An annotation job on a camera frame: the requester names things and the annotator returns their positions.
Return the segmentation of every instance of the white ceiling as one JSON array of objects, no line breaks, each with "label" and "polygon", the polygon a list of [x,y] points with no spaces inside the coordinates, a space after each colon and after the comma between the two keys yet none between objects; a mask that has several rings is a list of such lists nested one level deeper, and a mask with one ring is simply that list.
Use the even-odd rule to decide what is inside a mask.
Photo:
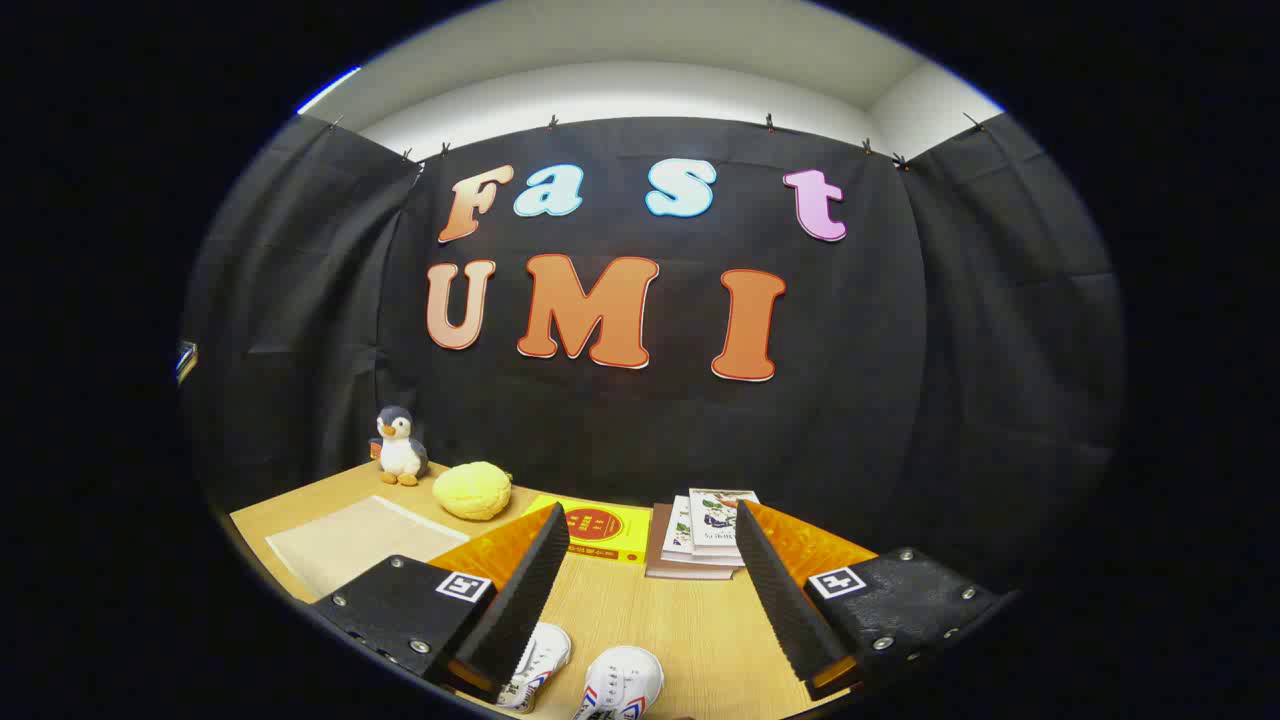
[{"label": "white ceiling", "polygon": [[[925,60],[801,0],[502,0],[366,63],[308,115],[362,131],[426,99],[512,73],[604,60],[710,65],[763,76],[860,110]],[[335,68],[335,74],[347,68]]]}]

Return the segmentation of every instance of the yellow ball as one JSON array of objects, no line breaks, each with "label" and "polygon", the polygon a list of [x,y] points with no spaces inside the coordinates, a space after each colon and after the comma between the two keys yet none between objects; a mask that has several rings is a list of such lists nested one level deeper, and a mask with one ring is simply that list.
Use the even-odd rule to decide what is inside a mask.
[{"label": "yellow ball", "polygon": [[442,473],[431,493],[458,518],[490,520],[511,500],[511,477],[493,462],[466,462]]}]

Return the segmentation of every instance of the letter m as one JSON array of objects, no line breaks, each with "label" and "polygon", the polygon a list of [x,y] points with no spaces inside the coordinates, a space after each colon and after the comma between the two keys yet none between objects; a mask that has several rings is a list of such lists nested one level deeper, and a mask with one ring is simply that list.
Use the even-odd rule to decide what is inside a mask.
[{"label": "letter m", "polygon": [[658,264],[645,258],[616,258],[600,274],[590,295],[566,255],[535,255],[529,259],[534,297],[529,307],[529,332],[516,343],[521,355],[553,357],[552,320],[570,357],[582,354],[596,324],[600,337],[588,354],[612,368],[639,369],[649,364],[644,348],[644,300],[649,283],[658,277]]}]

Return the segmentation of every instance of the stuffed penguin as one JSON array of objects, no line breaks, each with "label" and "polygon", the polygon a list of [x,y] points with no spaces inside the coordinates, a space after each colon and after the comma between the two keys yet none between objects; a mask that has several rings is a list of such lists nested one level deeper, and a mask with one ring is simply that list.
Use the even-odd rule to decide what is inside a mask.
[{"label": "stuffed penguin", "polygon": [[383,469],[383,482],[393,486],[416,486],[417,477],[426,470],[426,447],[410,436],[413,416],[408,410],[392,405],[378,414],[378,434],[369,441],[379,447],[378,462]]}]

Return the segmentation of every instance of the table surface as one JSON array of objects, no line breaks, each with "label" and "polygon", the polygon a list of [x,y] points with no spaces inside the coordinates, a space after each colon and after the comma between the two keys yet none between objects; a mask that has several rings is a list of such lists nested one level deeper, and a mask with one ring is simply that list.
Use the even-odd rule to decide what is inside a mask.
[{"label": "table surface", "polygon": [[[525,511],[540,491],[513,487],[511,503],[488,521],[449,515],[431,495],[431,484],[445,466],[430,465],[430,475],[416,487],[388,486],[376,462],[317,480],[298,489],[232,512],[232,520],[268,571],[293,597],[317,598],[271,551],[266,538],[342,510],[370,496],[412,510],[433,521],[475,538]],[[599,502],[608,507],[611,503]],[[662,662],[666,685],[646,720],[694,717],[787,717],[844,697],[842,691],[812,702],[787,664],[746,569],[731,580],[675,580],[645,578],[643,565],[566,553],[541,620],[568,633],[568,665],[538,691],[536,706],[512,717],[572,717],[577,711],[586,667],[605,648],[640,646]]]}]

